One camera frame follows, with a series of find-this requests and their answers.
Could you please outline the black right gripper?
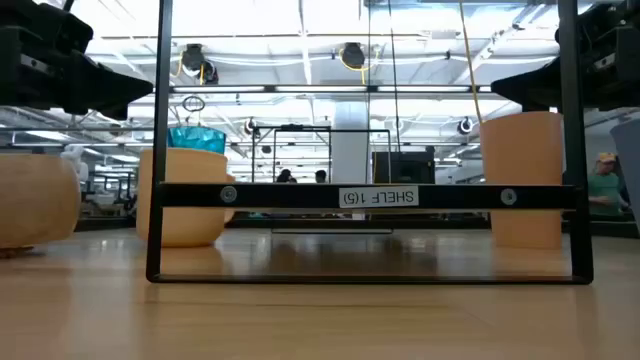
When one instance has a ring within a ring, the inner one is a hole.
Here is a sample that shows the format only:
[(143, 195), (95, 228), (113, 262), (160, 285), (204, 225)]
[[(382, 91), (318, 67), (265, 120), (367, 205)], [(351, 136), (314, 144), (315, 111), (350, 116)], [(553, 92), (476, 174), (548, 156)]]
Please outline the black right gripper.
[[(583, 95), (590, 108), (639, 105), (639, 3), (598, 3), (583, 13)], [(560, 63), (495, 80), (491, 90), (525, 111), (560, 109)]]

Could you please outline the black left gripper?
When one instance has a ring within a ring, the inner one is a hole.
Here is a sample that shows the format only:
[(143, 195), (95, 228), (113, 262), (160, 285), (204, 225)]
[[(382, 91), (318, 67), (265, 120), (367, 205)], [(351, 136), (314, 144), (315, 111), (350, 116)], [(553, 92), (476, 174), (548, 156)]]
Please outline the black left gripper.
[(129, 104), (153, 92), (153, 83), (114, 72), (84, 55), (93, 29), (69, 11), (31, 0), (1, 0), (1, 103), (95, 110), (128, 118)]

